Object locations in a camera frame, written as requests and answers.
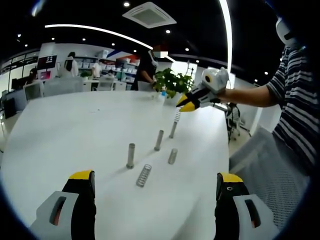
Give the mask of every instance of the striped shirt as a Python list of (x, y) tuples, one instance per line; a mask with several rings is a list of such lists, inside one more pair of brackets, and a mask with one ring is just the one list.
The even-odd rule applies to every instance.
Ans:
[(282, 109), (273, 134), (312, 169), (319, 143), (319, 102), (304, 51), (286, 46), (272, 80), (266, 84)]

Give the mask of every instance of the ceiling air vent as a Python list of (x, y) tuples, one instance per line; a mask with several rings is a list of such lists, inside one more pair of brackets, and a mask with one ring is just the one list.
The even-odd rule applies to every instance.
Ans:
[(177, 23), (168, 13), (150, 1), (136, 6), (122, 16), (148, 29)]

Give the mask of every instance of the green leaves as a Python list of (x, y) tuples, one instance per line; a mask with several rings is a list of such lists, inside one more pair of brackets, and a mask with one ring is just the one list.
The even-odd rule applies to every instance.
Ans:
[(89, 71), (83, 71), (83, 72), (80, 74), (80, 77), (82, 77), (82, 78), (90, 77), (90, 76), (91, 76), (91, 72), (89, 72)]
[(183, 75), (182, 73), (175, 75), (171, 68), (158, 71), (155, 74), (155, 78), (157, 80), (155, 88), (161, 91), (162, 87), (166, 87), (166, 92), (171, 98), (173, 98), (176, 93), (186, 94), (194, 84), (191, 76)]

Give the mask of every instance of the person in black shirt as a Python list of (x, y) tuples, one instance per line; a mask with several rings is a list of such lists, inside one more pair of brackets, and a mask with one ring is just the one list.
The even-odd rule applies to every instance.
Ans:
[(155, 57), (154, 51), (159, 51), (160, 46), (155, 46), (153, 50), (149, 50), (146, 54), (141, 56), (140, 65), (138, 67), (132, 90), (138, 91), (138, 81), (150, 83), (154, 85), (156, 80), (154, 76), (158, 67), (158, 61)]

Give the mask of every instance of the floor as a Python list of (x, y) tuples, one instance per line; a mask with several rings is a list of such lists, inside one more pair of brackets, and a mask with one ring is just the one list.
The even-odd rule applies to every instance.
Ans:
[[(12, 129), (14, 128), (15, 123), (17, 122), (19, 116), (20, 116), (20, 113), (8, 119), (1, 120), (0, 150), (2, 152), (4, 152), (6, 149), (7, 139)], [(240, 128), (239, 131), (240, 131), (240, 136), (238, 136), (236, 133), (233, 133), (231, 136), (230, 143), (229, 143), (229, 156), (231, 156), (239, 148), (241, 148), (242, 145), (244, 145), (250, 138), (250, 135), (246, 130)]]
[(243, 128), (239, 128), (240, 136), (233, 133), (229, 142), (229, 156), (232, 156), (239, 148), (241, 148), (249, 139), (249, 133)]

